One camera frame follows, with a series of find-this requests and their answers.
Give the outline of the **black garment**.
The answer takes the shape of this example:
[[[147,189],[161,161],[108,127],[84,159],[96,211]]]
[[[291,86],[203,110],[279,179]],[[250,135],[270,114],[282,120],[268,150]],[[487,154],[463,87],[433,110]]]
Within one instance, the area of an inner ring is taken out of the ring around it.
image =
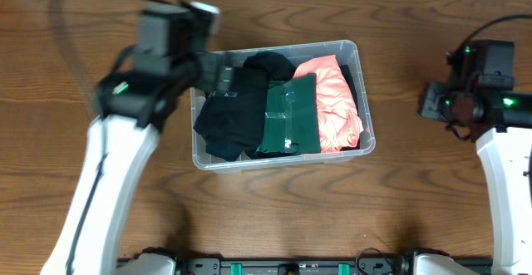
[[[245,67],[259,69],[265,71],[268,75],[268,88],[276,86],[279,83],[290,81],[294,78],[294,73],[299,65],[294,65],[287,57],[276,52],[259,52],[244,62]],[[344,78],[354,94],[354,86],[352,86],[348,79],[351,77],[346,66],[339,65]],[[355,149],[355,147],[347,147],[342,150]]]

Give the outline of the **black cloth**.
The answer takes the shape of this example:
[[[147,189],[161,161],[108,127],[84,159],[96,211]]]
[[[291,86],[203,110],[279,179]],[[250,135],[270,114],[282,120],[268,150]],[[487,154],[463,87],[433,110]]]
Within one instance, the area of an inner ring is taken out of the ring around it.
[[[203,104],[194,130],[205,141],[205,152],[235,161],[255,151],[264,135],[268,75],[248,67],[234,68],[231,87],[212,93]]]

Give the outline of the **dark green shirt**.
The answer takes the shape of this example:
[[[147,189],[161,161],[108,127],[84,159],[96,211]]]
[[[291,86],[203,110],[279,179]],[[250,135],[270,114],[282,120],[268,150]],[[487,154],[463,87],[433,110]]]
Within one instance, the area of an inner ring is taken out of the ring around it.
[[[264,135],[251,159],[316,154],[321,151],[316,104],[317,76],[308,73],[268,89]]]

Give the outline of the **pink shirt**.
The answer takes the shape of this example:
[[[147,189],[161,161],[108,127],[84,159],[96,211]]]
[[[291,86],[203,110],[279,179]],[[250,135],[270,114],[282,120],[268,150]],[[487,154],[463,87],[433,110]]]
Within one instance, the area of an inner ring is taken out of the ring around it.
[[[316,76],[316,108],[322,153],[356,147],[364,131],[351,89],[335,55],[315,57],[300,64],[294,77]]]

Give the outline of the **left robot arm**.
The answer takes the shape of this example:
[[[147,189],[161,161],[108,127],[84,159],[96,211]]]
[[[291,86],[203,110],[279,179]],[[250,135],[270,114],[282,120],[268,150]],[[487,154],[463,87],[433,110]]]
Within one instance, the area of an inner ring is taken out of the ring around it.
[[[96,118],[66,221],[45,274],[174,274],[185,269],[161,248],[118,263],[122,231],[140,176],[178,97],[191,87],[226,88],[232,71],[207,41],[217,7],[181,2],[146,7],[135,45],[96,86]]]

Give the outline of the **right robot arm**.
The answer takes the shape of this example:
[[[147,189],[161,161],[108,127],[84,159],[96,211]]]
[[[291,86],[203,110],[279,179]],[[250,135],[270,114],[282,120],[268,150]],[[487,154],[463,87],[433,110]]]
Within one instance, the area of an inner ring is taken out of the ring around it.
[[[514,90],[515,45],[467,40],[449,54],[447,81],[430,81],[417,114],[475,144],[494,234],[491,271],[531,272],[531,95]]]

